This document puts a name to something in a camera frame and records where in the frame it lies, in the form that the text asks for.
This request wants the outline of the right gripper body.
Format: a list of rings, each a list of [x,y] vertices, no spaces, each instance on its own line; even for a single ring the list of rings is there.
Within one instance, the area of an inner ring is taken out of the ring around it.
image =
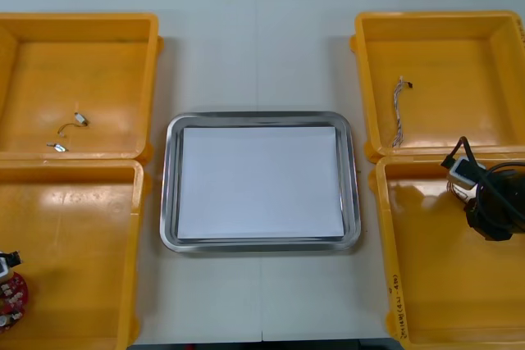
[[[465,205],[465,213],[468,225],[476,230],[485,240],[501,242],[512,238],[512,234],[502,228],[490,224],[477,209],[475,199],[471,198]]]

